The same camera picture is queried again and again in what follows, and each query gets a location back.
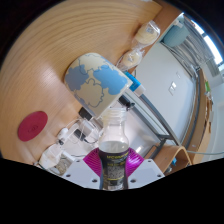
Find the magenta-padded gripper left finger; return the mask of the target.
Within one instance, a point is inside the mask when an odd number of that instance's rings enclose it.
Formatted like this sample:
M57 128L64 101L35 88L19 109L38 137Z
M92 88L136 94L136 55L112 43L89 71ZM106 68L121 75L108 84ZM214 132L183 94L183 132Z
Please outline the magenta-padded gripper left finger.
M76 157L63 178L83 188L99 190L101 186L101 160L94 149L83 158Z

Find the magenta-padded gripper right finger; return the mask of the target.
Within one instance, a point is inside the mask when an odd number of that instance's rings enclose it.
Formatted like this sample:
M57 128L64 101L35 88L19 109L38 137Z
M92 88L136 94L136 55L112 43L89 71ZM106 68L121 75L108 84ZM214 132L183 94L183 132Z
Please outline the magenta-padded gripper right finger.
M152 159L144 159L135 150L129 149L126 177L128 188L135 189L163 178L164 174Z

